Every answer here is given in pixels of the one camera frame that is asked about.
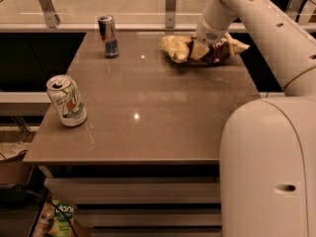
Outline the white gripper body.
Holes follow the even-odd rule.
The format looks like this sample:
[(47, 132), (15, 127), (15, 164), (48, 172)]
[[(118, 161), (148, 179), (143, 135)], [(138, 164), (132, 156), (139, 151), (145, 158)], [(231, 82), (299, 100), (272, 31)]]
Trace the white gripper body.
[(226, 30), (218, 30), (212, 27), (206, 21), (204, 15), (201, 15), (199, 17), (196, 28), (196, 36), (198, 40), (206, 42), (208, 44), (214, 44), (219, 42), (226, 33)]

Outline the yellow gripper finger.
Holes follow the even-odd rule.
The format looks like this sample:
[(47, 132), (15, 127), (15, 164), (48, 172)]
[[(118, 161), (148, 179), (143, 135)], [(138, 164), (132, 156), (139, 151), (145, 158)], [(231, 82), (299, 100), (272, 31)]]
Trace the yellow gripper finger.
[(192, 48), (191, 59), (199, 60), (202, 57), (204, 57), (208, 52), (209, 52), (208, 44), (206, 42), (196, 40)]

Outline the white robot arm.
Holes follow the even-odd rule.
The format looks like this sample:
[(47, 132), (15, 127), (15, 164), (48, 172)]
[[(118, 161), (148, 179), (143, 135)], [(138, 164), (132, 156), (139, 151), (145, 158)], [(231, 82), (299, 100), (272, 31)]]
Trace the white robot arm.
[(270, 0), (210, 0), (197, 38), (239, 19), (283, 94), (249, 102), (220, 144), (222, 237), (316, 237), (316, 40)]

